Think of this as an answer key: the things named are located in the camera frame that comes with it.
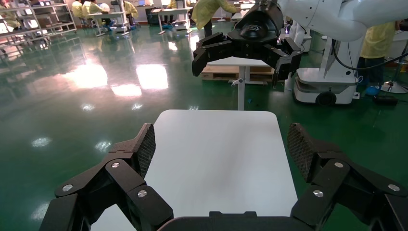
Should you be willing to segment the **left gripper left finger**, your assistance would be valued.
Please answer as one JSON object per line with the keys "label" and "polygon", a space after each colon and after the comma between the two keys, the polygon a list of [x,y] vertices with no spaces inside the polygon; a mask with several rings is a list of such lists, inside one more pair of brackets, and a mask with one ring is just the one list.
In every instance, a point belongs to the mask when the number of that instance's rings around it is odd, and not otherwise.
{"label": "left gripper left finger", "polygon": [[117,205],[136,230],[159,230],[174,213],[145,181],[155,148],[154,126],[146,123],[135,138],[116,143],[100,163],[58,186],[40,229],[88,231]]}

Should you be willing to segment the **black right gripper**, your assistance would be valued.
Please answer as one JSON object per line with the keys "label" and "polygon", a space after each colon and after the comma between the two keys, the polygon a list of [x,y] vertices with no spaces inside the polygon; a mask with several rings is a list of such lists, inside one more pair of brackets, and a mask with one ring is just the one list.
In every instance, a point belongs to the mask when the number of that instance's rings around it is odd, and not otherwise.
{"label": "black right gripper", "polygon": [[233,54],[242,58],[258,58],[250,52],[259,52],[263,47],[263,62],[274,69],[272,86],[276,87],[278,81],[286,80],[296,72],[302,56],[291,38],[284,38],[277,44],[282,27],[283,13],[276,1],[256,3],[231,32],[225,35],[217,32],[196,43],[192,74],[197,77],[209,62],[229,58]]}

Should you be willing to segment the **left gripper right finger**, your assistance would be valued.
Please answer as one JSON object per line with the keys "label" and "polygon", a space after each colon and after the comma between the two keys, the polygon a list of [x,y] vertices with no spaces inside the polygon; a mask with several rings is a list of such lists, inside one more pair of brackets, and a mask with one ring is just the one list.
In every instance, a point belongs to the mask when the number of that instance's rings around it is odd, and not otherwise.
{"label": "left gripper right finger", "polygon": [[289,155],[309,187],[291,217],[323,228],[336,205],[348,208],[372,231],[408,228],[408,191],[398,182],[352,161],[337,145],[311,137],[299,123],[289,126]]}

